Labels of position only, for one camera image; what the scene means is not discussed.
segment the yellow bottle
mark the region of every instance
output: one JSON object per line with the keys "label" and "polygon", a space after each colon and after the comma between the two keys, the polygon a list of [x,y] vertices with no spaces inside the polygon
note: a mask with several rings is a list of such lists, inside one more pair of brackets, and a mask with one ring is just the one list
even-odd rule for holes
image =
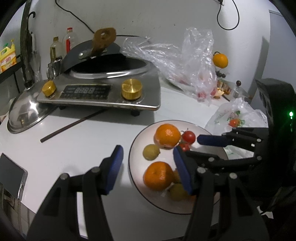
{"label": "yellow bottle", "polygon": [[11,48],[6,47],[0,52],[0,63],[2,72],[17,63],[15,44],[13,43],[13,41],[14,39],[11,40]]}

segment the metal bolt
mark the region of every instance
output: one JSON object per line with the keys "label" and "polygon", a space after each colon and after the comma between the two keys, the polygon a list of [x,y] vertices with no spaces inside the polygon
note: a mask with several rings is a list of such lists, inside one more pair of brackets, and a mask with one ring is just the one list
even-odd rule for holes
{"label": "metal bolt", "polygon": [[101,169],[99,167],[94,167],[91,172],[92,173],[98,173]]}
{"label": "metal bolt", "polygon": [[206,172],[206,170],[203,167],[199,167],[197,169],[197,172],[200,173],[200,174],[204,174]]}
{"label": "metal bolt", "polygon": [[63,173],[63,174],[61,174],[59,177],[60,177],[60,179],[62,179],[62,180],[66,180],[66,179],[69,177],[69,175],[68,175],[67,173]]}
{"label": "metal bolt", "polygon": [[234,172],[232,172],[232,173],[229,174],[229,177],[230,177],[231,179],[237,179],[237,174],[234,173]]}

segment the smartphone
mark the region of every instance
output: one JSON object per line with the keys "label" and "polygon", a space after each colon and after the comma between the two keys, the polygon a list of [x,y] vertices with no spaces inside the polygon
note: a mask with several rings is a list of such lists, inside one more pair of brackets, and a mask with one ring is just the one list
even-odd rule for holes
{"label": "smartphone", "polygon": [[26,170],[2,153],[0,157],[0,183],[15,199],[22,200],[27,176]]}

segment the countertop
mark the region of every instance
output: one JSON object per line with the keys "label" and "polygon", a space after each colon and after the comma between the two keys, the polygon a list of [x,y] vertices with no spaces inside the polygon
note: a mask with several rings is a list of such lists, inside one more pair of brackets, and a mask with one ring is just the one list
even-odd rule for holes
{"label": "countertop", "polygon": [[[204,127],[218,106],[225,102],[221,98],[214,100],[211,105],[199,103],[162,82],[159,110],[142,111],[140,116],[133,117],[128,110],[110,109],[44,143],[40,142],[41,138],[97,109],[57,109],[37,125],[19,134],[9,133],[6,118],[0,125],[0,152],[27,170],[22,203],[36,213],[61,173],[83,174],[99,166],[117,144],[122,145],[124,159],[114,189],[103,197],[114,240],[156,241],[180,237],[185,233],[190,216],[162,211],[141,196],[129,176],[129,149],[137,134],[154,122],[176,119]],[[78,195],[78,219],[81,235],[87,236],[82,195]]]}

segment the white plastic bag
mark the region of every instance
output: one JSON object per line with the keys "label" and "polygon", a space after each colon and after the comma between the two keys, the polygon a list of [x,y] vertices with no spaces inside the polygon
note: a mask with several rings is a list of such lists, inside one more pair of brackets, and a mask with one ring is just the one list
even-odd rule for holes
{"label": "white plastic bag", "polygon": [[172,84],[186,95],[198,100],[210,99],[217,87],[212,63],[213,35],[211,30],[186,29],[183,46],[150,44],[149,39],[127,38],[121,53],[152,62]]}
{"label": "white plastic bag", "polygon": [[[222,104],[208,121],[205,129],[213,135],[230,132],[232,130],[232,126],[229,125],[231,120],[238,120],[236,127],[268,127],[267,117],[261,110],[254,110],[246,101],[238,98]],[[238,158],[237,155],[242,158],[253,156],[253,152],[234,146],[228,146],[226,152],[230,159]]]}

